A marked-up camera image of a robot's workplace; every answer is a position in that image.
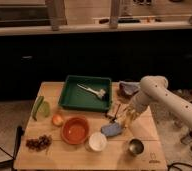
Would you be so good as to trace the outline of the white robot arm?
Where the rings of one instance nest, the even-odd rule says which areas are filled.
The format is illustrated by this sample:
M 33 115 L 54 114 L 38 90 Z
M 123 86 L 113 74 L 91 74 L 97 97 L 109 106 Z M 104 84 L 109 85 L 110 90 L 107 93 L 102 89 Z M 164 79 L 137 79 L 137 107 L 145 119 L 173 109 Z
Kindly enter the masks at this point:
M 140 90 L 130 100 L 125 123 L 136 120 L 152 101 L 157 101 L 192 130 L 192 104 L 170 92 L 164 76 L 145 76 L 139 85 Z

